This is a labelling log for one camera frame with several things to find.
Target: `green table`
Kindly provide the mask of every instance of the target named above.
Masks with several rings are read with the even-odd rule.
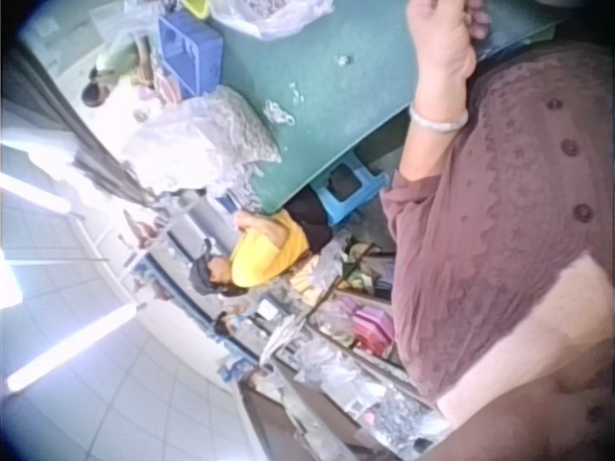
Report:
[[[487,0],[495,53],[559,22],[562,12],[533,0]],[[417,80],[406,28],[406,0],[335,0],[335,11],[295,36],[261,41],[215,25],[224,36],[222,84],[241,93],[274,136],[281,163],[261,165],[252,186],[267,212],[280,208],[315,176],[412,100]],[[348,56],[351,63],[338,64]],[[294,104],[291,86],[304,96]],[[271,100],[295,117],[272,125]]]

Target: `maroon blouse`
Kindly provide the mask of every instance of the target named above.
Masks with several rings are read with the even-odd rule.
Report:
[[[477,80],[441,176],[382,195],[397,242],[398,349],[437,400],[588,252],[611,275],[613,61],[528,51]]]

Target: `blouse button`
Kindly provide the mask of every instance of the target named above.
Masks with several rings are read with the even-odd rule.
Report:
[[[579,204],[574,209],[575,219],[581,223],[589,223],[594,217],[594,210],[586,204]]]
[[[578,144],[573,139],[564,139],[560,144],[561,150],[568,157],[576,157],[578,155]]]
[[[560,110],[563,107],[563,105],[564,104],[561,102],[561,100],[557,98],[553,98],[547,103],[547,108],[549,110]]]

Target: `pink package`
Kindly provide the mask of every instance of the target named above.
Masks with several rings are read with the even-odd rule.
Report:
[[[382,355],[391,344],[391,340],[377,325],[357,316],[353,319],[353,335],[364,349],[374,355]]]
[[[366,305],[355,313],[355,317],[377,326],[389,341],[395,338],[393,319],[383,310]]]

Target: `jewelry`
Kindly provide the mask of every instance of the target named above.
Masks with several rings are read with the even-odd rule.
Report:
[[[423,118],[416,112],[416,109],[414,108],[414,101],[412,101],[412,104],[410,104],[409,112],[410,118],[413,122],[416,122],[423,128],[427,128],[429,130],[439,133],[456,132],[457,130],[463,128],[465,124],[468,123],[468,119],[470,118],[468,110],[466,109],[461,115],[461,117],[455,122],[432,122],[426,118]]]

